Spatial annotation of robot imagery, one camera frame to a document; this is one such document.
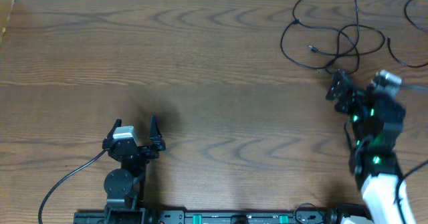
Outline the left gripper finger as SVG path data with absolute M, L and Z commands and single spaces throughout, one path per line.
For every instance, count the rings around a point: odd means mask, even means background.
M 162 134 L 161 134 L 161 132 L 158 129 L 158 126 L 157 126 L 156 116 L 151 116 L 151 119 L 150 119 L 150 132 L 149 132 L 148 137 L 149 137 L 149 140 L 152 142 L 152 145 L 158 151 L 164 151 L 164 150 L 166 150 L 165 140 L 162 137 Z
M 121 119 L 116 119 L 115 123 L 113 124 L 113 127 L 111 128 L 111 130 L 109 131 L 109 133 L 106 136 L 106 139 L 113 139 L 113 134 L 114 131 L 118 128 L 121 127 L 122 125 L 122 120 Z

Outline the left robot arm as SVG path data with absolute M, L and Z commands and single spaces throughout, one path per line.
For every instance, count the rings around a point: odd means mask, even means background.
M 147 164 L 166 150 L 165 140 L 158 129 L 156 117 L 150 119 L 150 145 L 139 146 L 133 126 L 123 126 L 117 119 L 102 142 L 102 148 L 120 163 L 104 179 L 107 194 L 104 224 L 158 223 L 158 213 L 144 204 L 144 185 Z

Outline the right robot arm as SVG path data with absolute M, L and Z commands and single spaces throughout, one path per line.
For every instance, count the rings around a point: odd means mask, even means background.
M 416 222 L 394 151 L 406 116 L 405 108 L 395 100 L 401 84 L 400 77 L 381 70 L 366 88 L 360 88 L 337 71 L 326 95 L 335 103 L 335 111 L 350 118 L 347 124 L 354 134 L 347 139 L 350 172 L 373 223 Z

